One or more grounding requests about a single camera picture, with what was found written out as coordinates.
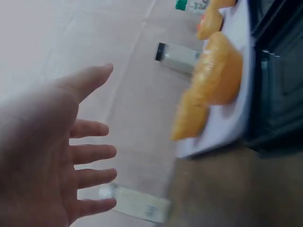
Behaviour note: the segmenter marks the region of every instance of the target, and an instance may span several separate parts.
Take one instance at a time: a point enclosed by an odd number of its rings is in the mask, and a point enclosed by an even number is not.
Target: hand
[[[74,165],[112,158],[110,145],[69,145],[70,138],[106,136],[105,124],[76,120],[79,103],[102,86],[112,64],[93,67],[0,106],[0,223],[6,227],[65,227],[101,213],[115,199],[77,200],[77,190],[109,183],[114,169]]]

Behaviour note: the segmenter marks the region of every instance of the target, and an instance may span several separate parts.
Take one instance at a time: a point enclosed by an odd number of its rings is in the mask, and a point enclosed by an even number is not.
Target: wooden surface
[[[178,159],[163,227],[302,227],[303,153],[260,158],[226,148]]]

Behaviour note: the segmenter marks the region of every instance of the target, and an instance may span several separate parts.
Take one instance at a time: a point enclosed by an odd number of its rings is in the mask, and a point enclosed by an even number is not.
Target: green bottle cap
[[[185,11],[187,5],[187,0],[177,0],[176,9]]]

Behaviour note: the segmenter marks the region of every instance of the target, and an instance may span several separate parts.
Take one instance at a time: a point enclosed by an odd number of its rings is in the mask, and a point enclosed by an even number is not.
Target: finger
[[[70,138],[83,138],[87,136],[106,136],[109,129],[106,124],[87,120],[76,120],[71,129]]]
[[[78,207],[79,207],[79,218],[99,214],[108,210],[111,210],[116,206],[116,200],[112,199],[105,199],[105,200],[78,200]]]
[[[110,183],[117,177],[115,169],[81,169],[76,171],[78,189],[89,188],[103,183]]]
[[[56,85],[72,92],[78,102],[82,102],[94,90],[102,86],[114,70],[113,64],[90,67],[70,76],[60,78]]]
[[[88,164],[102,159],[115,157],[117,150],[112,145],[78,145],[70,146],[74,165]]]

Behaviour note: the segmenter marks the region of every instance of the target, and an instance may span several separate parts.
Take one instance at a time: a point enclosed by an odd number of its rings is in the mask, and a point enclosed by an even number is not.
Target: black bottle cap
[[[159,43],[157,54],[156,54],[156,61],[162,61],[164,55],[164,49],[166,44]]]

